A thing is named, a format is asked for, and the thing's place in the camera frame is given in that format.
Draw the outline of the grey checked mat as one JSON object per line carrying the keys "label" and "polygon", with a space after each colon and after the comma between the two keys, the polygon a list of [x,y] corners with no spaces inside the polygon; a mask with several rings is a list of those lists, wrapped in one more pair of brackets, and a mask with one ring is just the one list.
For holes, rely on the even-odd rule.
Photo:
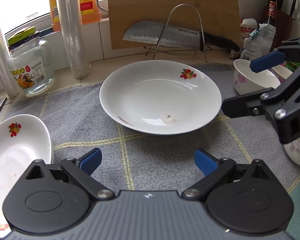
{"label": "grey checked mat", "polygon": [[94,178],[120,190],[183,191],[202,177],[193,156],[202,148],[238,163],[262,159],[291,195],[300,194],[300,166],[293,163],[263,116],[230,119],[219,113],[191,133],[159,136],[139,133],[112,120],[99,101],[99,81],[78,83],[12,103],[6,117],[32,114],[47,126],[54,161],[102,151]]}

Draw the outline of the steel kitchen knife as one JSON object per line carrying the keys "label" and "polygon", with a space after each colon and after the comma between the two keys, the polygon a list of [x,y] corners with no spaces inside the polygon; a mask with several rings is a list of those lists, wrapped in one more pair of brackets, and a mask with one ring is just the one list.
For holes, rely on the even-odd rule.
{"label": "steel kitchen knife", "polygon": [[240,50],[239,45],[227,38],[174,25],[168,25],[167,28],[164,28],[164,26],[163,23],[152,21],[139,22],[131,26],[122,39],[124,41],[157,44],[161,33],[164,31],[165,33],[160,42],[162,46],[203,51],[204,45],[209,43],[235,52]]}

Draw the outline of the dark soy sauce bottle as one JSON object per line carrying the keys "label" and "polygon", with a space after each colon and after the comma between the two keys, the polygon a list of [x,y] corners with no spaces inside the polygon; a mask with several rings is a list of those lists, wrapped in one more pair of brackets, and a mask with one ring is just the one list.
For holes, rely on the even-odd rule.
{"label": "dark soy sauce bottle", "polygon": [[267,23],[273,27],[276,27],[276,9],[277,9],[276,0],[268,0]]}

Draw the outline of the red knife block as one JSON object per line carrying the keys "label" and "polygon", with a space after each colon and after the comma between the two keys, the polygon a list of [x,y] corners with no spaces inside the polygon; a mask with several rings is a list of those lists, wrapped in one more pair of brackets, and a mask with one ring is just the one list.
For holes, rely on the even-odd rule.
{"label": "red knife block", "polygon": [[294,19],[288,14],[286,14],[285,12],[276,10],[276,18],[275,18],[276,34],[270,51],[273,51],[275,48],[280,46],[282,41],[289,39],[293,21]]}

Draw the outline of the large white fruit plate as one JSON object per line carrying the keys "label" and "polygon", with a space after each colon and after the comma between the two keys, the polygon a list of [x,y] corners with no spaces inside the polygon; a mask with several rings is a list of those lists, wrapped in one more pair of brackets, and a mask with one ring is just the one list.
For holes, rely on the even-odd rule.
{"label": "large white fruit plate", "polygon": [[174,135],[195,131],[219,113],[214,81],[186,64],[149,60],[128,64],[102,83],[100,103],[116,122],[138,132]]}

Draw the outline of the orange white packet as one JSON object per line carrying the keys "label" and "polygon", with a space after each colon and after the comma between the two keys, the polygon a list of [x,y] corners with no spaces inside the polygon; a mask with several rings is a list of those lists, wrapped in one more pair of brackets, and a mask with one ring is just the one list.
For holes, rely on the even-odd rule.
{"label": "orange white packet", "polygon": [[254,18],[245,18],[240,24],[241,39],[249,37],[249,34],[258,29],[258,23]]}

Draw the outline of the bamboo cutting board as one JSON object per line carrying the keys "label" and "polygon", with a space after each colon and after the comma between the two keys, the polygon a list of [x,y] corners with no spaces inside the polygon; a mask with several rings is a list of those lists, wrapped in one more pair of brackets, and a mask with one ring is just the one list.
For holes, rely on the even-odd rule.
{"label": "bamboo cutting board", "polygon": [[154,21],[200,30],[241,44],[238,0],[108,0],[111,47],[141,46],[124,41],[134,24]]}

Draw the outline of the plastic wrap roll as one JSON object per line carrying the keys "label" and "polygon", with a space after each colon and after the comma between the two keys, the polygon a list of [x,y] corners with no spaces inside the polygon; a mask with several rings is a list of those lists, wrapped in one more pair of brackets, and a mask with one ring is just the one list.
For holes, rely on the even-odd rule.
{"label": "plastic wrap roll", "polygon": [[13,98],[21,92],[20,87],[10,72],[11,63],[6,38],[0,29],[0,81],[9,98]]}
{"label": "plastic wrap roll", "polygon": [[74,78],[88,76],[91,66],[84,47],[79,0],[57,0],[65,51]]}

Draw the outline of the glass jar yellow lid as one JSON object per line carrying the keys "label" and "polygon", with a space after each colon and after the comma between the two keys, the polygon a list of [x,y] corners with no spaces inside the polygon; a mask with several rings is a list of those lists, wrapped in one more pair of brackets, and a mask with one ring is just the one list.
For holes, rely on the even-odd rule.
{"label": "glass jar yellow lid", "polygon": [[35,27],[26,27],[8,39],[10,73],[26,97],[42,94],[54,82],[50,44]]}

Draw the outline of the white salt bag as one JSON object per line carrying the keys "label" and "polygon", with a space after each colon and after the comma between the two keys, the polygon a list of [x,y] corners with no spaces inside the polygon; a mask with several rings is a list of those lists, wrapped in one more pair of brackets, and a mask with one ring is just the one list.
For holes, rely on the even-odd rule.
{"label": "white salt bag", "polygon": [[241,59],[253,61],[267,55],[273,44],[276,28],[268,23],[263,23],[244,40]]}

